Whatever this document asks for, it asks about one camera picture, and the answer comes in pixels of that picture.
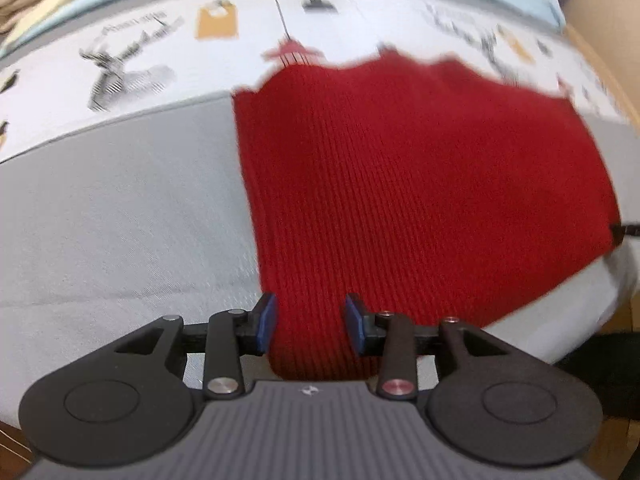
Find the wooden bed frame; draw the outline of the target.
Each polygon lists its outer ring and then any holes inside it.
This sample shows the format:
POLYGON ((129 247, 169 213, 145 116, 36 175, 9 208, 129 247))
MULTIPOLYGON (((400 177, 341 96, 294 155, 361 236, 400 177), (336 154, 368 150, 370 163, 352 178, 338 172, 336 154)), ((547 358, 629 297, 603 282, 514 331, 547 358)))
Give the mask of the wooden bed frame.
POLYGON ((625 71, 618 68, 618 63, 613 61, 608 52, 593 47, 575 26, 566 25, 564 36, 596 72, 623 115, 639 130, 639 105, 627 89, 625 71))

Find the grey deer print bedspread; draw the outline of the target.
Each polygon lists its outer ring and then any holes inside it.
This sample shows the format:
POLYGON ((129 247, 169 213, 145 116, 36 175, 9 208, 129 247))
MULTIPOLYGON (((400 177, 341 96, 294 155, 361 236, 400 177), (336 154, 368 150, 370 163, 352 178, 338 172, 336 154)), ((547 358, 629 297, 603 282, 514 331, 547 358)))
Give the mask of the grey deer print bedspread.
MULTIPOLYGON (((478 0, 129 0, 3 66, 1 418, 40 377, 166 314, 249 308, 259 277, 234 96, 293 64, 454 58, 567 99, 639 217, 639 139, 565 40, 478 0)), ((639 245, 485 327, 556 361, 639 287, 639 245)))

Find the dark red knit sweater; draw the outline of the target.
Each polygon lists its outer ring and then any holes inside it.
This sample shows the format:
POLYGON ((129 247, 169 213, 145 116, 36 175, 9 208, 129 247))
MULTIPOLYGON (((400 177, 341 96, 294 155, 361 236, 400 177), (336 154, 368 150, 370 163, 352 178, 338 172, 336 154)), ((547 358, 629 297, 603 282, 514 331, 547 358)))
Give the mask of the dark red knit sweater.
POLYGON ((570 101, 454 58, 293 64, 233 98, 268 351, 288 380, 353 380, 344 302, 483 327, 616 247, 614 188, 570 101))

